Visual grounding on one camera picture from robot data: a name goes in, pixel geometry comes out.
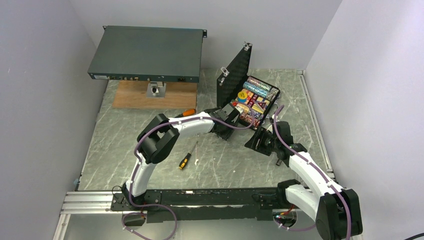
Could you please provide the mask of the blue yellow card deck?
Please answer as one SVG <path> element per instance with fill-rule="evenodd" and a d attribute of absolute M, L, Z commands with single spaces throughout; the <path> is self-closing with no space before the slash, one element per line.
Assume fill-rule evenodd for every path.
<path fill-rule="evenodd" d="M 248 105 L 256 112 L 263 114 L 265 112 L 265 110 L 268 108 L 268 106 L 270 105 L 270 101 L 263 98 L 263 97 L 258 97 L 258 98 L 251 98 L 248 102 Z"/>

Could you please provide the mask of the red triangular dealer token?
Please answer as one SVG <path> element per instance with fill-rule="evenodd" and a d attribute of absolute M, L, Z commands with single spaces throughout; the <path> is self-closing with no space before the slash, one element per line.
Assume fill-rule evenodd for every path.
<path fill-rule="evenodd" d="M 252 108 L 257 112 L 263 113 L 267 109 L 268 105 L 269 105 L 268 100 L 262 100 L 262 101 L 257 100 L 254 102 Z"/>

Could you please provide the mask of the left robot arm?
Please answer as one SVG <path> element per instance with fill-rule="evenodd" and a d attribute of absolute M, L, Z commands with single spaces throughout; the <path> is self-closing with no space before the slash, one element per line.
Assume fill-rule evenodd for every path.
<path fill-rule="evenodd" d="M 131 210 L 143 205 L 156 165 L 169 156 L 178 139 L 214 133 L 227 140 L 237 129 L 240 116 L 240 111 L 231 103 L 190 116 L 166 117 L 163 113 L 155 116 L 137 137 L 133 151 L 136 163 L 130 178 L 121 187 L 124 204 Z"/>

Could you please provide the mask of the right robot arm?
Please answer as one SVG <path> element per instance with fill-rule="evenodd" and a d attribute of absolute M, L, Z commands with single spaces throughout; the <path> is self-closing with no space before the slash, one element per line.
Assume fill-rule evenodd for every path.
<path fill-rule="evenodd" d="M 285 164 L 306 183 L 285 180 L 277 185 L 275 200 L 282 207 L 294 205 L 314 220 L 323 240 L 348 240 L 363 233 L 358 194 L 332 180 L 301 143 L 295 143 L 286 121 L 276 121 L 272 131 L 258 127 L 244 145 L 263 155 L 276 153 L 277 165 Z"/>

